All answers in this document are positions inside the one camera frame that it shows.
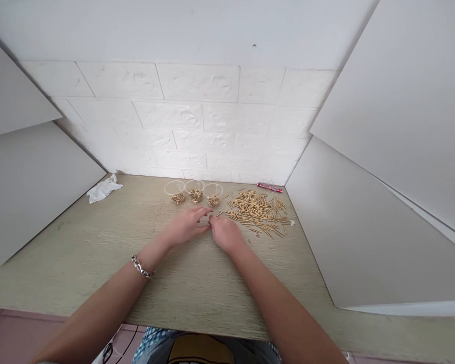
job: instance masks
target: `left hand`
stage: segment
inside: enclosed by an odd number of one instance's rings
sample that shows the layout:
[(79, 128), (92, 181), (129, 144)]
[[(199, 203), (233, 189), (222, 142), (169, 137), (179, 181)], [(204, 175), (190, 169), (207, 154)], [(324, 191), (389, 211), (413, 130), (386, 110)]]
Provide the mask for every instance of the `left hand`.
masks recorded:
[(210, 226), (198, 226), (197, 223), (201, 217), (207, 216), (212, 211), (203, 206), (183, 211), (167, 224), (158, 237), (164, 240), (169, 247), (185, 243), (211, 229)]

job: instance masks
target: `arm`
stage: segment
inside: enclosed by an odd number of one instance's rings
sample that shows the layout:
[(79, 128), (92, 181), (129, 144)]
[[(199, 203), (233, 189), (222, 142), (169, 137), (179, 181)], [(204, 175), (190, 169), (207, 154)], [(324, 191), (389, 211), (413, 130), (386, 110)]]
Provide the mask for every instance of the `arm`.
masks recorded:
[(283, 362), (347, 364), (317, 321), (246, 245), (236, 223), (213, 215), (209, 223), (251, 291)]
[[(197, 226), (208, 212), (212, 210), (196, 206), (179, 214), (138, 253), (142, 268), (153, 272), (172, 247), (208, 231), (209, 226)], [(77, 309), (33, 363), (90, 364), (124, 321), (147, 281), (128, 262)]]

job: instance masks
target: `plaid shorts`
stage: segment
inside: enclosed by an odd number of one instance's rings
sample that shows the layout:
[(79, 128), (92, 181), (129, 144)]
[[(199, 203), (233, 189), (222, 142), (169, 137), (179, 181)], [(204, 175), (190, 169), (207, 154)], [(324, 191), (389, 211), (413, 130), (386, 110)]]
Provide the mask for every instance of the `plaid shorts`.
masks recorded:
[[(159, 329), (159, 328), (154, 328), (154, 327), (148, 326), (143, 335), (142, 342), (140, 343), (138, 349), (135, 352), (135, 355), (133, 356), (132, 364), (137, 364), (138, 359), (145, 352), (149, 352), (151, 350), (156, 349), (159, 344), (161, 344), (163, 341), (165, 341), (169, 337), (177, 336), (182, 333), (183, 332), (179, 331), (179, 330)], [(278, 361), (281, 362), (282, 359), (280, 357), (280, 354), (278, 353), (277, 347), (271, 342), (268, 342), (267, 344), (271, 348), (271, 350), (273, 350), (273, 352), (276, 354)]]

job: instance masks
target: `pile of brass pins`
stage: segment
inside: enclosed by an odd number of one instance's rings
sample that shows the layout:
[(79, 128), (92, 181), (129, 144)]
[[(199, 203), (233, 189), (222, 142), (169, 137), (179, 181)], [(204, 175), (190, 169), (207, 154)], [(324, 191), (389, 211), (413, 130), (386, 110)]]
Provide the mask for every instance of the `pile of brass pins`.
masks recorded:
[(202, 201), (202, 198), (204, 197), (204, 193), (202, 190), (194, 190), (192, 189), (189, 193), (189, 196), (194, 200), (195, 203), (199, 203)]
[(180, 205), (182, 202), (186, 200), (186, 197), (183, 192), (179, 192), (178, 194), (172, 195), (172, 201), (175, 205)]
[(207, 198), (207, 204), (210, 206), (210, 207), (216, 207), (217, 205), (219, 205), (219, 196), (218, 195), (214, 195), (214, 196), (209, 196)]
[(224, 213), (253, 232), (265, 233), (272, 239), (275, 234), (284, 237), (287, 234), (285, 225), (290, 224), (287, 209), (277, 197), (269, 201), (267, 197), (268, 194), (259, 195), (254, 190), (238, 192), (236, 198), (227, 202), (233, 211)]

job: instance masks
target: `wrist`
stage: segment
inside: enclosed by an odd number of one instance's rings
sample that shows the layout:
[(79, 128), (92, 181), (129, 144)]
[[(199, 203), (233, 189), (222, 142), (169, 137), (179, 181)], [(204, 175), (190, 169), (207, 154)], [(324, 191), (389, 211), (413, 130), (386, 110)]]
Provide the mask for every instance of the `wrist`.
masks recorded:
[(142, 250), (138, 253), (138, 259), (147, 258), (152, 256), (152, 254), (164, 256), (171, 249), (171, 244), (164, 239), (163, 237), (156, 236), (153, 238), (150, 244), (145, 245)]
[(165, 233), (161, 232), (157, 234), (152, 240), (152, 244), (156, 244), (166, 250), (170, 250), (175, 245), (171, 238)]
[(239, 241), (233, 244), (230, 249), (227, 249), (226, 254), (232, 261), (236, 261), (245, 256), (249, 251), (251, 251), (250, 247), (244, 241)]

